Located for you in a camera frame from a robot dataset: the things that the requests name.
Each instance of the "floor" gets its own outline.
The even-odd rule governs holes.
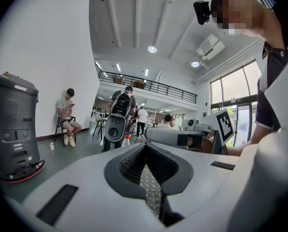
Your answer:
[[[57,138],[56,142],[53,139],[38,142],[40,156],[45,160],[45,167],[40,173],[27,181],[17,184],[5,184],[1,182],[5,194],[21,203],[31,191],[55,173],[81,158],[101,153],[103,141],[101,134],[98,134],[99,129],[96,130],[94,137],[92,137],[95,126],[96,123],[90,122],[88,131],[77,134],[75,148],[70,146],[64,148],[61,138]],[[135,141],[135,136],[132,136],[130,143],[133,144]],[[51,142],[54,143],[54,150],[50,149]]]

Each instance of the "black pants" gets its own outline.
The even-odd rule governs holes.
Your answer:
[[[144,134],[144,127],[145,123],[138,122],[137,128],[136,128],[136,136],[139,137],[140,134],[140,127],[142,128],[142,134]]]

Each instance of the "white sneaker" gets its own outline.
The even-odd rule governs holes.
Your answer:
[[[69,142],[69,137],[67,134],[65,134],[65,137],[64,137],[64,143],[65,145],[68,145],[68,142]]]
[[[70,143],[70,146],[71,146],[71,147],[75,147],[75,142],[74,142],[72,136],[69,137],[69,143]]]

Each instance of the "ceiling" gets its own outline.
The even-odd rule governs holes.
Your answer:
[[[103,98],[104,101],[109,102],[111,99],[110,96],[112,96],[113,93],[114,92],[112,90],[99,88],[97,95],[96,95],[96,99],[99,99],[99,97],[101,97],[101,98]],[[185,109],[185,107],[183,105],[182,106],[176,106],[176,105],[172,105],[170,103],[166,103],[166,102],[162,102],[162,101],[158,101],[158,100],[143,98],[143,97],[138,96],[138,95],[133,95],[133,96],[135,97],[135,100],[137,102],[138,107],[142,106],[142,103],[145,103],[145,105],[144,105],[145,108],[150,108],[150,109],[157,110],[157,111],[165,111],[167,109],[171,109],[172,111],[180,111],[180,110]]]
[[[254,39],[227,35],[214,22],[199,25],[193,3],[198,0],[90,0],[89,23],[94,58],[104,71],[142,77],[148,80],[160,71],[196,80],[240,52]],[[226,46],[213,59],[197,67],[196,51],[212,33]],[[157,53],[147,48],[155,45]]]

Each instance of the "window frame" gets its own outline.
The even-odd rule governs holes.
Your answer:
[[[249,83],[248,83],[248,79],[247,79],[247,76],[246,76],[246,73],[245,73],[245,70],[244,68],[252,63],[256,62],[257,65],[258,65],[258,62],[256,59],[248,62],[247,64],[233,70],[232,72],[224,75],[224,76],[221,76],[220,78],[210,82],[210,87],[211,87],[211,102],[212,102],[212,98],[213,98],[213,94],[212,94],[212,83],[216,82],[216,81],[220,81],[220,84],[221,84],[221,93],[222,93],[222,102],[219,102],[219,103],[214,103],[212,104],[211,103],[211,114],[212,114],[212,110],[213,109],[216,109],[218,108],[219,111],[221,110],[222,107],[228,107],[228,106],[234,106],[236,105],[236,108],[237,108],[237,113],[236,113],[236,120],[238,121],[238,110],[239,110],[239,107],[241,106],[248,106],[249,107],[249,124],[248,124],[248,136],[247,136],[247,141],[250,140],[251,138],[251,129],[252,129],[252,103],[253,102],[257,102],[258,99],[257,99],[257,94],[254,94],[254,95],[250,95],[250,88],[249,88]],[[245,76],[245,80],[246,80],[246,83],[247,83],[247,89],[248,89],[248,96],[245,96],[245,97],[241,97],[241,98],[236,98],[235,100],[230,100],[230,101],[224,101],[224,90],[223,90],[223,84],[222,84],[222,78],[224,77],[227,77],[228,75],[231,75],[233,74],[234,72],[240,70],[240,69],[243,69],[243,73],[244,73],[244,76]],[[236,135],[237,135],[237,126],[238,126],[238,123],[236,125],[236,128],[234,128],[234,141],[233,141],[233,146],[235,146],[235,143],[236,143]]]
[[[228,75],[233,74],[233,73],[236,72],[236,71],[239,71],[240,69],[243,69],[244,77],[245,77],[245,80],[246,80],[246,83],[247,83],[248,94],[249,94],[249,96],[245,96],[245,97],[250,97],[250,96],[252,96],[252,95],[250,95],[249,83],[248,83],[248,79],[247,79],[247,76],[246,76],[246,73],[245,73],[244,67],[246,67],[246,66],[248,66],[248,65],[250,65],[250,64],[252,64],[252,63],[254,63],[254,62],[256,62],[257,65],[258,65],[257,60],[254,59],[254,60],[248,62],[247,64],[242,65],[241,67],[239,67],[239,68],[237,68],[237,69],[231,71],[230,73],[228,73],[228,74],[226,74],[226,75],[224,75],[224,76],[221,76],[220,78],[218,78],[218,79],[216,79],[216,80],[210,82],[210,88],[211,88],[211,102],[212,102],[212,98],[213,98],[213,94],[212,94],[212,83],[214,83],[214,82],[216,82],[216,81],[218,81],[218,80],[220,80],[220,83],[221,83],[221,93],[222,93],[222,102],[221,102],[221,103],[229,102],[229,101],[224,101],[224,94],[223,94],[224,91],[223,91],[223,85],[222,85],[222,80],[221,80],[221,79],[224,78],[224,77],[227,77]]]

